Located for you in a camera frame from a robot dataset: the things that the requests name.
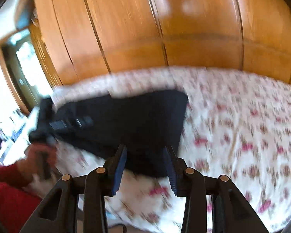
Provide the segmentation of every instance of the black fabric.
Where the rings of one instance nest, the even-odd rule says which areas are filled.
[[[165,177],[163,148],[171,145],[177,153],[187,101],[182,92],[163,90],[128,98],[106,95],[66,103],[53,115],[53,121],[90,116],[93,125],[55,136],[104,159],[114,156],[118,146],[124,144],[125,168]]]

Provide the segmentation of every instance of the metal pin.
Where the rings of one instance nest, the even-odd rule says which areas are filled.
[[[185,172],[187,174],[193,174],[195,172],[195,170],[193,168],[191,168],[191,167],[188,167],[188,168],[185,169]]]
[[[82,127],[82,124],[80,123],[80,121],[79,121],[78,119],[77,119],[76,121],[77,121],[78,125],[79,125],[80,127]]]
[[[96,170],[97,173],[104,173],[105,171],[106,171],[106,169],[104,167],[99,167]]]
[[[220,180],[227,182],[230,178],[227,177],[226,175],[221,175]]]
[[[65,174],[61,177],[62,180],[67,181],[70,180],[70,175],[69,174]]]

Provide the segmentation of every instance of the door frame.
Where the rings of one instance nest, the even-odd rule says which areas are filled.
[[[27,27],[25,28],[22,28],[20,30],[17,30],[17,31],[13,31],[11,34],[5,36],[4,38],[0,39],[0,66],[1,66],[1,70],[3,72],[3,75],[4,75],[4,78],[5,78],[5,81],[6,81],[6,84],[8,85],[13,97],[14,97],[14,100],[16,101],[17,105],[19,106],[19,109],[26,115],[28,116],[30,114],[28,108],[26,107],[25,103],[23,102],[22,98],[20,97],[19,93],[17,92],[17,89],[12,81],[12,78],[10,76],[10,73],[8,71],[8,68],[6,66],[6,63],[5,63],[5,59],[4,59],[4,56],[3,56],[3,52],[2,52],[2,49],[1,49],[1,46],[3,44],[6,43],[6,41],[11,37],[13,36],[14,34],[16,34],[17,32],[20,32],[22,30],[25,30]]]

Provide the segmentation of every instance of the bed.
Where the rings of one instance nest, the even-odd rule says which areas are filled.
[[[55,90],[57,109],[66,102],[110,93],[126,97],[177,89],[189,98],[178,156],[202,174],[228,175],[270,232],[291,218],[291,85],[237,70],[168,67],[133,70]],[[57,168],[73,177],[104,160],[60,143]],[[115,218],[151,232],[180,232],[185,199],[174,196],[168,178],[125,170],[120,190],[107,197]],[[212,232],[207,197],[208,232]]]

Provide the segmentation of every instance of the white bedspread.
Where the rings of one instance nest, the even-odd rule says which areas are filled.
[[[291,86],[235,70],[170,67],[129,71],[83,81],[55,91],[55,108],[110,93],[125,97],[158,89],[189,97],[179,157],[202,174],[228,175],[270,232],[291,218]],[[61,143],[58,169],[89,173],[104,160]],[[208,231],[212,231],[208,199]],[[126,223],[153,232],[180,232],[185,200],[168,178],[124,171],[120,190],[106,209]]]

